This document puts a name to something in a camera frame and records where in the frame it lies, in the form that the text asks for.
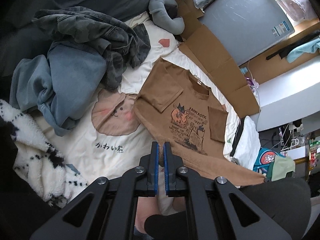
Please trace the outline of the green fabric item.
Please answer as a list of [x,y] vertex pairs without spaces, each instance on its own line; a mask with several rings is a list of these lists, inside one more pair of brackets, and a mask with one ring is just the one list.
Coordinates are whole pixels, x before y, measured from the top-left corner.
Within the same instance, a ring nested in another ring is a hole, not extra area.
[[265,181],[277,181],[287,177],[288,173],[295,173],[295,162],[291,157],[276,155],[268,167]]

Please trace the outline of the grey camouflage jacket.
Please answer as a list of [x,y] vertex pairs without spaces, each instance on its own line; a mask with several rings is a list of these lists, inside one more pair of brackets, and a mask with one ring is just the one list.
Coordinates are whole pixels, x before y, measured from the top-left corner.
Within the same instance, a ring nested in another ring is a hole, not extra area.
[[124,22],[86,7],[41,9],[32,22],[54,41],[70,40],[96,50],[106,62],[101,83],[116,90],[128,67],[140,66],[151,49],[143,24],[130,28]]

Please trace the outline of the white spotted plush fabric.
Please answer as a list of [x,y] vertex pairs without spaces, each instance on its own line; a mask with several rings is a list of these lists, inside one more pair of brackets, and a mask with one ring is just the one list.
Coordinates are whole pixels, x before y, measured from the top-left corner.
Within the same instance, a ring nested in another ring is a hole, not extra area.
[[17,146],[13,170],[49,206],[63,208],[86,187],[82,175],[46,138],[35,120],[1,100],[1,118]]

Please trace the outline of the teal patterned bag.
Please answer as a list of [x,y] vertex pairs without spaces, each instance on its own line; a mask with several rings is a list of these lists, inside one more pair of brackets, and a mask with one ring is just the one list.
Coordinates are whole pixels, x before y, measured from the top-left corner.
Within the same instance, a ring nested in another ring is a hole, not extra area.
[[267,174],[270,164],[274,162],[276,156],[283,157],[283,155],[271,149],[261,148],[253,165],[253,171],[260,174]]

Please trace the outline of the brown cardboard sheet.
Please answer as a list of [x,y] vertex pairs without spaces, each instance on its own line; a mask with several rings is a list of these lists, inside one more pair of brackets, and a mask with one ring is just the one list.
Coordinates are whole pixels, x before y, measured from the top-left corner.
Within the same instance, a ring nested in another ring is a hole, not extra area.
[[193,0],[176,0],[177,15],[184,20],[181,51],[216,85],[237,115],[243,118],[259,112],[259,105],[247,80],[219,39],[200,21],[204,13]]

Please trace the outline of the grey neck pillow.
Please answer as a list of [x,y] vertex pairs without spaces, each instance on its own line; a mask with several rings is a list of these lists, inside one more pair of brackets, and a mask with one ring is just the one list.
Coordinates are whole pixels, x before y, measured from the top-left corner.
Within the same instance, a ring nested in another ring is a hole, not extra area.
[[174,34],[183,33],[184,20],[177,15],[178,5],[175,0],[150,0],[149,13],[155,25]]

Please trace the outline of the white folded towel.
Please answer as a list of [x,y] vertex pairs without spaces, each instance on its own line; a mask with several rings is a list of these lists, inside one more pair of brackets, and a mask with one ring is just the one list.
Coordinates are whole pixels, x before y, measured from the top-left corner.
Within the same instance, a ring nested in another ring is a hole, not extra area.
[[255,123],[249,116],[246,116],[241,120],[233,142],[233,150],[230,154],[232,162],[253,170],[260,146],[259,133]]

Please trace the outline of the dark green pillow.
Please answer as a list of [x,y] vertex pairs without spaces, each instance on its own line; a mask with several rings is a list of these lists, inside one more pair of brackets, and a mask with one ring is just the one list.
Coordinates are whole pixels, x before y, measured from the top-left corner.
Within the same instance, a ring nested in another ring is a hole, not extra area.
[[121,21],[144,11],[149,0],[1,0],[1,76],[9,76],[23,58],[44,54],[49,39],[32,19],[42,9],[86,7]]

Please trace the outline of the grey blue garment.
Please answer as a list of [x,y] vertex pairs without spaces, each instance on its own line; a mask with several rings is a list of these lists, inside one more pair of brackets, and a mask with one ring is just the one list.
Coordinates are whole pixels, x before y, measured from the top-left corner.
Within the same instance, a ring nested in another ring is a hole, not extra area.
[[75,128],[106,72],[104,58],[75,42],[54,42],[47,55],[22,59],[12,75],[10,104],[38,109],[55,134]]

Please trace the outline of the grey wrapped mattress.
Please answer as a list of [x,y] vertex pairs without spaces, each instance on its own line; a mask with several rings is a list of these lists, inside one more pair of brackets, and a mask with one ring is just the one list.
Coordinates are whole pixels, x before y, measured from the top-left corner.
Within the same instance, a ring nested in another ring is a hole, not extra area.
[[215,0],[200,21],[239,66],[295,31],[275,0]]

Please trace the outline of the cream bear print bedsheet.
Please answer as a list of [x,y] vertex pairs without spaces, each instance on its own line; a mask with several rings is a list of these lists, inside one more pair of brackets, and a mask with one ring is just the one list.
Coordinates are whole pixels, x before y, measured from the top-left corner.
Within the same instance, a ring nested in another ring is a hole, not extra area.
[[117,178],[136,166],[140,158],[148,153],[153,138],[136,117],[133,105],[158,59],[189,70],[211,88],[228,112],[225,139],[233,137],[238,122],[235,111],[225,97],[178,49],[171,33],[152,23],[146,13],[124,23],[130,28],[138,24],[146,27],[151,49],[144,62],[136,68],[128,67],[114,91],[108,90],[100,82],[77,126],[63,137],[56,135],[48,124],[49,142],[63,154],[67,164],[73,164],[76,171],[90,182],[99,176]]

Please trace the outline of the brown graphic t-shirt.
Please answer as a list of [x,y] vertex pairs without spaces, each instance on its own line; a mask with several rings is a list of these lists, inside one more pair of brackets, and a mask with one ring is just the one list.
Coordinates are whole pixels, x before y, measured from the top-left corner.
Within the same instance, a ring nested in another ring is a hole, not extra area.
[[235,186],[263,183],[263,175],[224,157],[228,112],[189,70],[158,59],[133,110],[160,145],[169,142],[173,154],[201,176],[223,176]]

